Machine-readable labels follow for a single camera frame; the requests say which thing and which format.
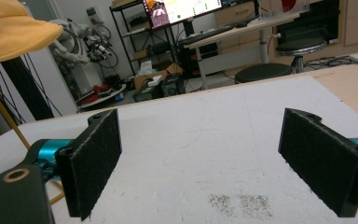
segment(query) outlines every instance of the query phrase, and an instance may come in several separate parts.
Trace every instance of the yellow rod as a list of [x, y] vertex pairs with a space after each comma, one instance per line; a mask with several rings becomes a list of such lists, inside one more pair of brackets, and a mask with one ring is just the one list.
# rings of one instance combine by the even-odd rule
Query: yellow rod
[[65, 194], [60, 193], [59, 195], [57, 195], [55, 198], [50, 200], [50, 205], [55, 204], [57, 201], [61, 200], [63, 197], [65, 196]]
[[[2, 116], [4, 117], [4, 119], [6, 120], [8, 126], [13, 129], [13, 131], [17, 134], [17, 136], [20, 138], [20, 140], [25, 145], [25, 147], [29, 150], [31, 148], [30, 144], [27, 142], [27, 140], [25, 139], [24, 135], [21, 133], [19, 127], [16, 124], [16, 122], [14, 122], [13, 118], [8, 114], [7, 110], [5, 109], [5, 107], [4, 107], [4, 105], [2, 104], [1, 101], [0, 101], [0, 112], [1, 112]], [[53, 184], [55, 186], [57, 186], [57, 188], [63, 190], [63, 187], [62, 187], [62, 185], [60, 183], [58, 183], [56, 181], [53, 181]], [[57, 201], [59, 201], [63, 197], [64, 197], [64, 194], [62, 192], [58, 196], [56, 196], [55, 198], [51, 199], [50, 204], [56, 203]]]
[[25, 145], [25, 147], [27, 149], [29, 149], [31, 147], [30, 144], [27, 142], [27, 140], [25, 139], [24, 135], [22, 135], [22, 133], [20, 132], [19, 127], [17, 127], [16, 122], [14, 122], [13, 118], [8, 114], [8, 112], [6, 111], [4, 105], [1, 103], [1, 101], [0, 101], [0, 112], [1, 112], [2, 116], [4, 117], [4, 119], [6, 120], [8, 126], [11, 129], [14, 130], [14, 132], [20, 138], [22, 143]]

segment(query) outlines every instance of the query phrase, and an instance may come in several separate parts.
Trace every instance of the yellow cloth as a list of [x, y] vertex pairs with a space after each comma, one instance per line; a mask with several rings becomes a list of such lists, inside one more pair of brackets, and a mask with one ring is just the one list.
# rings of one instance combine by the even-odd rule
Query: yellow cloth
[[60, 25], [28, 16], [18, 0], [0, 0], [0, 62], [42, 49], [61, 33]]

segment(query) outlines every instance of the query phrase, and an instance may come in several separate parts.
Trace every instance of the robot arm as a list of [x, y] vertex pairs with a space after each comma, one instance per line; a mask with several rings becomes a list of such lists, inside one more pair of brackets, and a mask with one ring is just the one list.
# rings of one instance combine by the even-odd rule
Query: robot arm
[[[66, 61], [69, 67], [83, 66], [88, 62], [98, 63], [111, 55], [106, 50], [111, 44], [103, 38], [93, 35], [92, 30], [87, 25], [76, 24], [69, 19], [52, 22], [63, 26], [64, 32], [58, 40], [53, 42], [51, 47], [62, 60]], [[88, 48], [87, 52], [83, 52], [81, 39]]]

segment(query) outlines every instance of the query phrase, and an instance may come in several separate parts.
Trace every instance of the screw hole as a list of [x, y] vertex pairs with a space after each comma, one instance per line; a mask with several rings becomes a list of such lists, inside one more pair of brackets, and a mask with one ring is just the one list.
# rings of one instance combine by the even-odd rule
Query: screw hole
[[30, 171], [28, 169], [17, 169], [7, 173], [4, 176], [4, 181], [7, 183], [16, 182], [26, 177], [29, 173]]

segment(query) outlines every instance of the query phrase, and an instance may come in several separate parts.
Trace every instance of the desk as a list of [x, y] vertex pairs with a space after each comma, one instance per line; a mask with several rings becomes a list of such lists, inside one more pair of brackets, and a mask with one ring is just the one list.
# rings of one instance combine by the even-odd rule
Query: desk
[[[283, 23], [294, 20], [299, 17], [299, 13], [287, 13], [283, 14], [276, 19], [265, 19], [263, 21], [257, 21], [255, 23], [249, 23], [243, 28], [234, 28], [220, 35], [214, 35], [209, 38], [203, 39], [196, 43], [185, 45], [185, 48], [195, 49], [197, 52], [197, 61], [200, 68], [200, 76], [202, 79], [203, 89], [208, 90], [208, 83], [206, 81], [206, 75], [226, 70], [229, 68], [238, 67], [246, 63], [256, 63], [261, 61], [262, 63], [269, 62], [267, 41], [265, 30]], [[212, 44], [224, 39], [230, 39], [239, 35], [247, 35], [252, 32], [260, 33], [260, 45], [252, 48], [241, 49], [235, 52], [227, 54], [219, 54], [217, 56], [202, 59], [200, 55], [200, 47]]]
[[[344, 65], [123, 105], [123, 153], [84, 223], [358, 223], [358, 212], [338, 218], [278, 153], [286, 107], [358, 137], [357, 92], [358, 65]], [[31, 143], [76, 138], [95, 113], [20, 129]], [[24, 155], [12, 131], [0, 136], [0, 172]], [[80, 223], [65, 200], [52, 210], [58, 224]]]

